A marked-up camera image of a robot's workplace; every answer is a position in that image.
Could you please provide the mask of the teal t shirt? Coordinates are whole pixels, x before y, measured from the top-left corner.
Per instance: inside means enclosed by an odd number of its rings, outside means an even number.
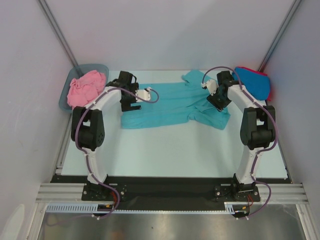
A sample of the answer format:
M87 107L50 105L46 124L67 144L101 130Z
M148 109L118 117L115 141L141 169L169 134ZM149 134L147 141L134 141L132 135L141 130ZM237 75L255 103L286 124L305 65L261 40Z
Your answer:
M207 101L208 91L201 87L204 76L199 70L182 75L182 82L146 83L140 88L152 88L159 94L156 103L141 102L141 109L126 111L121 116L123 129L145 129L197 121L224 130L230 119L227 109L218 111Z

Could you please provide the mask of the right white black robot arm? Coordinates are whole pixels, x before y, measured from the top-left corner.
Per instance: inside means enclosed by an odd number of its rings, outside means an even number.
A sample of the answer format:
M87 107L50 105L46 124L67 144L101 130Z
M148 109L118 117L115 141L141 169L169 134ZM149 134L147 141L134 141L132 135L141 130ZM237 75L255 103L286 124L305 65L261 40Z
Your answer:
M273 106L262 105L242 83L235 70L226 67L217 74L217 80L202 78L201 87L208 90L207 101L218 111L234 103L242 112L240 140L243 153L238 170L233 176L231 196L242 201L252 191L256 180L256 168L264 152L277 145L278 128Z

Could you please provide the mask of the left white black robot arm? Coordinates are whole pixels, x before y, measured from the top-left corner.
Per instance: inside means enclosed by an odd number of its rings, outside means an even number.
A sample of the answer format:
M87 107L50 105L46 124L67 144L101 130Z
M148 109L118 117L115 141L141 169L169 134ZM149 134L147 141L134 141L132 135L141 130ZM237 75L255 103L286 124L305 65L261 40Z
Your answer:
M121 71L92 101L73 109L71 140L84 154L87 180L96 184L93 194L100 200L107 199L111 193L111 188L103 182L116 156L121 116L123 112L141 109L134 104L145 93L139 89L136 76Z

